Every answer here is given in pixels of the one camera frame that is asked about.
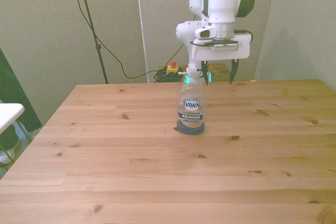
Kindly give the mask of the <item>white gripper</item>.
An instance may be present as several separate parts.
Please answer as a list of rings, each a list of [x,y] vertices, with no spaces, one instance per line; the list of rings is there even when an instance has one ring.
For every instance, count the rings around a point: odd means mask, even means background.
[[[250,55],[250,34],[235,35],[230,41],[195,39],[191,42],[191,57],[201,62],[203,78],[208,85],[208,63],[214,60],[231,60],[232,68],[229,74],[229,84],[234,81],[239,66],[239,59],[246,59]]]

